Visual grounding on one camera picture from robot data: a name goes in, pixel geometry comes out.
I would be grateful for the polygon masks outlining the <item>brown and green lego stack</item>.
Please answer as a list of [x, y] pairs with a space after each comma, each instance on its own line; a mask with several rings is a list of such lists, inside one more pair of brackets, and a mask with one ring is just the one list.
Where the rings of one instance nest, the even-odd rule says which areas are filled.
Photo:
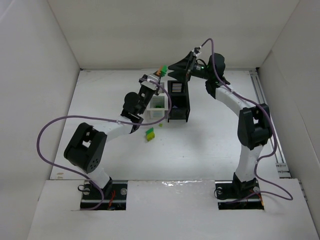
[[156, 71], [156, 75], [158, 77], [164, 77], [167, 73], [168, 67], [166, 65], [161, 66], [157, 71]]

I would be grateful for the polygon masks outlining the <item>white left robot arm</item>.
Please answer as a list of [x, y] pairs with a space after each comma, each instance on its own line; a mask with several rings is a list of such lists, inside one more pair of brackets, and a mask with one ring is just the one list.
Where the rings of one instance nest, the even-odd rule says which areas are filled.
[[80, 169], [103, 192], [112, 184], [111, 177], [100, 166], [106, 143], [139, 129], [144, 120], [140, 115], [159, 88], [160, 84], [155, 81], [142, 82], [139, 93], [129, 92], [125, 96], [118, 119], [108, 121], [101, 129], [81, 123], [65, 148], [64, 158]]

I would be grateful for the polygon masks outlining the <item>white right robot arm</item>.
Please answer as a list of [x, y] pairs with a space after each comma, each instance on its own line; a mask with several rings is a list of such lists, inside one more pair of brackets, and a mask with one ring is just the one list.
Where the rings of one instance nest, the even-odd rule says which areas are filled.
[[191, 51], [168, 67], [171, 71], [168, 75], [179, 82], [188, 82], [191, 77], [205, 79], [208, 94], [238, 116], [237, 136], [241, 152], [231, 189], [240, 195], [256, 185], [255, 165], [264, 145], [272, 136], [267, 119], [270, 112], [266, 104], [256, 106], [236, 97], [231, 84], [224, 77], [225, 68], [225, 58], [221, 54], [214, 53], [207, 63], [198, 63], [196, 54]]

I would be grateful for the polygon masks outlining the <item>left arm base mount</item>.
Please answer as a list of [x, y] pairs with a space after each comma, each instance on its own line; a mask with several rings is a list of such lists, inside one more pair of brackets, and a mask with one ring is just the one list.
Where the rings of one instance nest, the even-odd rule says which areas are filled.
[[89, 181], [85, 181], [77, 187], [81, 192], [79, 207], [81, 210], [101, 210], [101, 211], [125, 211], [127, 206], [128, 181], [112, 180], [103, 192], [103, 202], [101, 192]]

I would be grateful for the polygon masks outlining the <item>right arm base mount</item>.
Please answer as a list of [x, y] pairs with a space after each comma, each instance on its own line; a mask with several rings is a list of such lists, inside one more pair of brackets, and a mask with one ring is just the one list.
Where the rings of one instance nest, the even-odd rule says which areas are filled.
[[219, 210], [264, 210], [257, 178], [241, 182], [236, 174], [232, 180], [215, 181], [213, 192]]

